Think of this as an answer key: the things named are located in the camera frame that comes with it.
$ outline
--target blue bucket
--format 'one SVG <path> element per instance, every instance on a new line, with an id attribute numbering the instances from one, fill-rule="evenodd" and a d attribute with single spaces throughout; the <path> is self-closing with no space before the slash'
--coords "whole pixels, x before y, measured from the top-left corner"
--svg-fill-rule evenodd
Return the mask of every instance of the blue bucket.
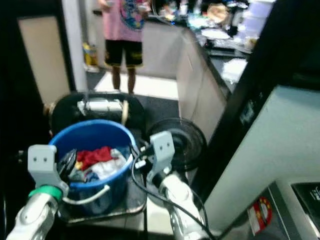
<path id="1" fill-rule="evenodd" d="M 121 124 L 96 119 L 82 121 L 65 128 L 49 142 L 49 145 L 56 146 L 60 160 L 72 149 L 93 151 L 104 146 L 123 148 L 129 145 L 136 146 L 136 141 L 131 132 Z M 117 173 L 106 179 L 88 183 L 71 182 L 68 197 L 73 200 L 87 199 L 108 185 L 109 191 L 98 199 L 82 205 L 81 208 L 89 215 L 110 212 L 122 200 L 126 192 L 132 161 L 132 157 L 129 157 Z"/>

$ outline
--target pink shirt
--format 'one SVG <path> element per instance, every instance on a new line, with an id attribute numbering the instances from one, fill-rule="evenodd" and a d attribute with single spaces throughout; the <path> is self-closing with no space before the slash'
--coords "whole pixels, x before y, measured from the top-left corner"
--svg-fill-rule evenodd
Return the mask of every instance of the pink shirt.
<path id="1" fill-rule="evenodd" d="M 137 5 L 142 0 L 114 1 L 110 12 L 102 13 L 105 39 L 142 42 L 144 20 Z"/>

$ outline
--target bucket handle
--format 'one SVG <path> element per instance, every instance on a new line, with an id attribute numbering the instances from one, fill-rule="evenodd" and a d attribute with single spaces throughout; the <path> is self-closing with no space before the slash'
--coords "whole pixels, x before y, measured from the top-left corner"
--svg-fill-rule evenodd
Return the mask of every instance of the bucket handle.
<path id="1" fill-rule="evenodd" d="M 72 200 L 68 197 L 62 198 L 62 200 L 71 205 L 84 205 L 93 202 L 94 200 L 100 198 L 103 194 L 105 194 L 107 191 L 110 190 L 110 187 L 108 185 L 104 185 L 103 189 L 101 189 L 99 192 L 97 192 L 95 195 L 92 195 L 91 197 L 88 197 L 86 199 L 82 200 Z"/>

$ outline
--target red cloth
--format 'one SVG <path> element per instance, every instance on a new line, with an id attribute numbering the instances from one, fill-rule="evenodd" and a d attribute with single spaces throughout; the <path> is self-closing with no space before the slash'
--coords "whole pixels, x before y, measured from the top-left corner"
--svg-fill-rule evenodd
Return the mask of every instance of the red cloth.
<path id="1" fill-rule="evenodd" d="M 111 160 L 111 149 L 109 146 L 104 146 L 94 151 L 79 151 L 76 155 L 76 160 L 77 162 L 82 162 L 81 170 L 84 171 L 96 163 Z"/>

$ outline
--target red sticker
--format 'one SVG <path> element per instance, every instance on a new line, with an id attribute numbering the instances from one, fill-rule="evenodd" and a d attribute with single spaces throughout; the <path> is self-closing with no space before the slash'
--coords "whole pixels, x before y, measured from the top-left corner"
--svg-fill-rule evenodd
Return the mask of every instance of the red sticker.
<path id="1" fill-rule="evenodd" d="M 253 206 L 248 209 L 248 216 L 253 235 L 265 229 L 272 218 L 271 204 L 265 197 L 260 197 Z"/>

